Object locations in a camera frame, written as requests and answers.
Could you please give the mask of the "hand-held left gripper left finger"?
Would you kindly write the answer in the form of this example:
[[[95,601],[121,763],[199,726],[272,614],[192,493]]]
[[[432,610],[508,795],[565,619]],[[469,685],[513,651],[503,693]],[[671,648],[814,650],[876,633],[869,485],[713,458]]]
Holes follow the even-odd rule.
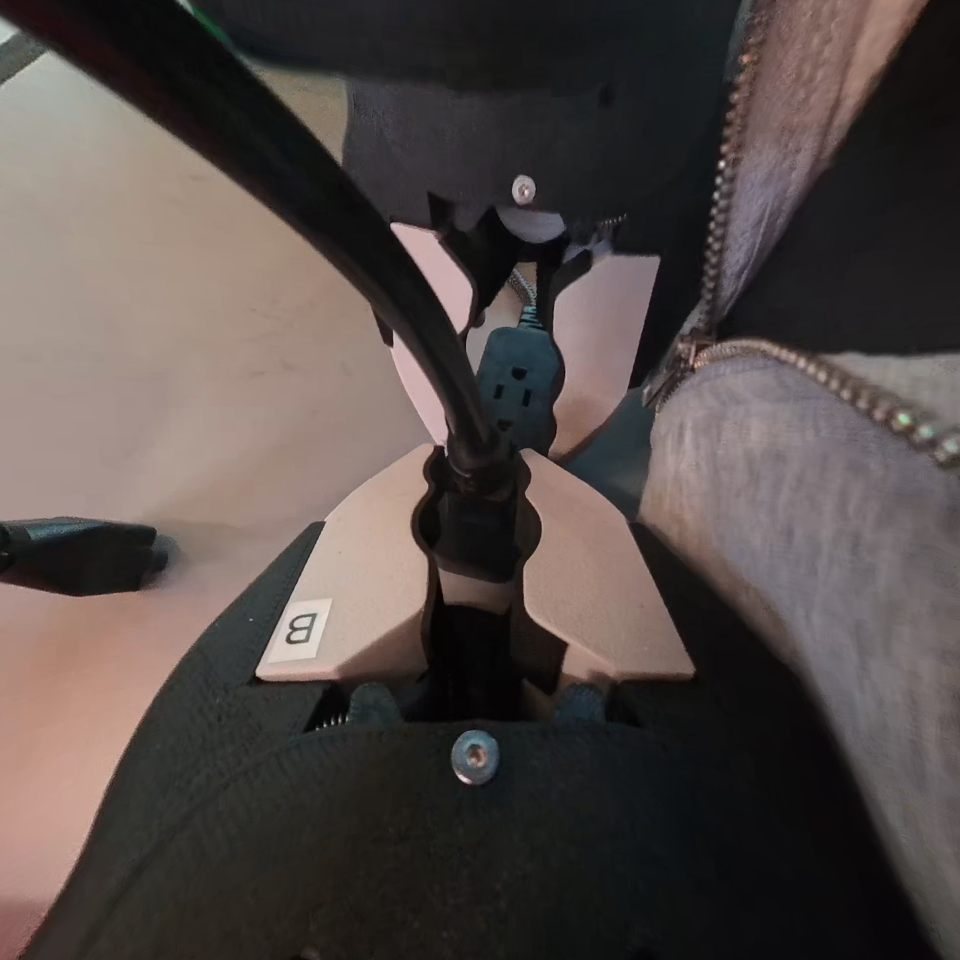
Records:
[[[426,671],[429,562],[414,535],[423,444],[327,516],[255,671],[263,682],[411,683]]]

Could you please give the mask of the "person's beige zip hoodie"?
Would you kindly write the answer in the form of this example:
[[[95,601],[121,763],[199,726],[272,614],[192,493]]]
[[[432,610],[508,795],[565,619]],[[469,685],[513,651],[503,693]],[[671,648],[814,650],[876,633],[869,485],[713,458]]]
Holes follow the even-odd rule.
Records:
[[[958,958],[958,352],[720,336],[929,3],[750,3],[640,516],[806,680]]]

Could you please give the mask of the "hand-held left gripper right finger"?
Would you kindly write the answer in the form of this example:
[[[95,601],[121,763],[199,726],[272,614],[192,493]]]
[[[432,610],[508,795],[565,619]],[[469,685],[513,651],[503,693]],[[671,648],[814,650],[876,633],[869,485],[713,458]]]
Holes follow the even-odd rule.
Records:
[[[688,681],[695,673],[627,518],[546,456],[524,449],[539,539],[522,570],[533,623],[564,645],[562,681]]]

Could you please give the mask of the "person's black shirt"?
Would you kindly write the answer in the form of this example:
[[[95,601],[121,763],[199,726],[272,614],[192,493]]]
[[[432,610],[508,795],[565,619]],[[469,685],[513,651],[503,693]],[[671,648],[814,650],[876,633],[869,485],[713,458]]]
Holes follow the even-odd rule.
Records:
[[[959,349],[959,3],[929,2],[722,339],[817,354]]]

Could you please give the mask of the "black power plug with cable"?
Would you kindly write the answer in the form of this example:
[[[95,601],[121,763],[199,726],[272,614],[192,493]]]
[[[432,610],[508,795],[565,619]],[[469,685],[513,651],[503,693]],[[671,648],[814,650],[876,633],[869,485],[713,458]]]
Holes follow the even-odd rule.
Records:
[[[447,425],[427,546],[441,570],[512,579],[521,561],[515,452],[484,409],[438,295],[310,129],[177,2],[3,1],[2,18],[244,188],[367,300]]]

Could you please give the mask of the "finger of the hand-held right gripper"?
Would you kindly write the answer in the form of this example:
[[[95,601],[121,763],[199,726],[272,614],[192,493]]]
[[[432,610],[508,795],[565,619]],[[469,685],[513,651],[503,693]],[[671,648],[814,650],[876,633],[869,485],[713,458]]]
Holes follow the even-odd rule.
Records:
[[[562,380],[553,404],[551,459],[579,450],[628,393],[660,261],[578,253],[555,273],[549,304]]]
[[[466,343],[476,316],[476,288],[468,272],[445,246],[437,231],[391,222],[390,229],[437,295],[461,343]],[[392,335],[390,356],[410,401],[434,444],[445,445],[449,426],[436,390],[398,334]]]

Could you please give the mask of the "black power strip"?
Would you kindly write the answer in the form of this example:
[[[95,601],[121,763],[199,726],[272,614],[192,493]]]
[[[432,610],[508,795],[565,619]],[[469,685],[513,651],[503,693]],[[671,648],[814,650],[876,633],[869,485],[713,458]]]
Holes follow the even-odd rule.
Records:
[[[560,356],[541,322],[536,285],[514,268],[507,287],[519,299],[518,322],[487,336],[475,379],[504,445],[546,456],[557,432],[553,407]]]

